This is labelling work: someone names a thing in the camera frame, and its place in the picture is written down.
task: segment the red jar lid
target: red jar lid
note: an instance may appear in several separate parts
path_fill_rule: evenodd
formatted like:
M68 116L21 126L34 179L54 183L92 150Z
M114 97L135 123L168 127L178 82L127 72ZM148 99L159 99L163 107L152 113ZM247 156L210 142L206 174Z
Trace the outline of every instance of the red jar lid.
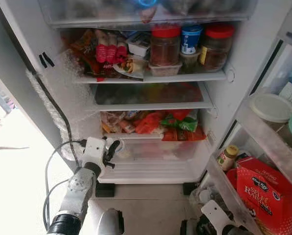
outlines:
M180 35L180 26L176 24L157 25L152 28L152 36L158 38L174 38Z
M212 24L205 29L206 36L211 38L229 38L233 36L235 32L234 26L230 24Z

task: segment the plastic wrap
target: plastic wrap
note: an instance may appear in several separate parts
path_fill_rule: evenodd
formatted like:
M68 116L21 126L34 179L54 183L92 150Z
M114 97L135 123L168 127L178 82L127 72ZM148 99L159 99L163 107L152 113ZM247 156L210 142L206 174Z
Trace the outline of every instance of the plastic wrap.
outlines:
M71 51L67 50L61 53L53 62L55 67L45 69L39 74L39 77L69 120L72 139L79 140L89 136L101 137L99 113L95 111L84 112L86 101L93 99L89 86L73 82L79 76L80 68L73 61ZM27 71L27 76L43 100L53 122L59 128L62 141L68 141L67 128L62 117L48 100L34 75ZM82 156L83 149L79 145L75 144L74 149L78 158ZM73 160L71 148L68 144L62 147L62 156Z

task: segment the red box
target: red box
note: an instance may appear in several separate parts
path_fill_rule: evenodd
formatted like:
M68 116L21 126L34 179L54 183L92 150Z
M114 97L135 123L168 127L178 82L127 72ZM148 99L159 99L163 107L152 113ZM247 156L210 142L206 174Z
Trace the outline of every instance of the red box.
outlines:
M237 192L265 235L292 235L292 185L254 157L241 159Z

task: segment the refrigerator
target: refrigerator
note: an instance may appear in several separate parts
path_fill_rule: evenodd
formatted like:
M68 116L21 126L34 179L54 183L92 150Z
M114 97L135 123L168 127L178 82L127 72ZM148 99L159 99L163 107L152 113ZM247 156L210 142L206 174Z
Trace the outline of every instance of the refrigerator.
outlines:
M167 14L159 1L125 2L0 0L0 21L27 66L26 80L18 82L32 82L41 97L43 94L34 82L34 77L37 75L44 82L67 116L73 139L103 137L100 111L199 109L202 128L206 134L203 141L183 145L184 143L161 141L162 136L157 134L107 134L108 138L121 139L129 153L122 157L115 155L112 159L115 168L107 168L98 181L113 184L201 182L201 187L213 184L234 214L236 223L254 234L262 234L216 158L229 144L234 144L255 157L266 153L292 184L292 149L249 108L249 100L256 94L279 94L292 72L292 0L226 1L238 3L238 10L202 12L198 15ZM133 8L136 2L158 4L151 22L141 22L140 15ZM211 2L216 5L217 1L203 2L206 5ZM186 4L180 5L182 9L186 8ZM131 6L131 9L123 11L127 6ZM233 24L236 32L224 68L214 73L168 77L146 74L143 82L126 79L98 81L75 71L60 36L60 32L67 29L149 30L156 24L166 22L181 25L209 22ZM47 63L45 68L40 60L43 53L51 59L54 66ZM95 94L90 89L90 85L97 88L97 85L109 84L146 86L177 82L197 82L202 99L189 102L97 104ZM58 129L61 138L67 140L64 124L60 118L56 118L57 113L45 98L42 97L42 100L52 114L53 121L44 112L41 117L52 122L49 122L51 128L46 127L40 117L34 117L32 112L33 108L40 110L45 107L35 100L31 100L30 105L25 103L25 98L21 97L21 100L24 100L19 102L22 109L28 114L32 113L29 116L54 146L60 141ZM75 150L81 159L83 149ZM67 162L73 168L69 151L69 148L65 148L63 155L69 158L70 161Z

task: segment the floor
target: floor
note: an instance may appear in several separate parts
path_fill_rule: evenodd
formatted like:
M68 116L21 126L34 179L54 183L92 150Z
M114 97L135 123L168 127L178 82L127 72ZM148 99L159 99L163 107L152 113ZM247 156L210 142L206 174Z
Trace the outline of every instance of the floor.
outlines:
M0 150L0 234L3 228L4 234L44 235L44 167L53 147L19 110L0 122L0 146L29 147ZM70 176L63 160L54 157L50 186ZM63 184L50 197L51 217L65 190ZM80 234L94 235L100 215L108 208L123 212L126 235L178 235L181 221L194 217L181 185L117 185L115 198L90 199Z

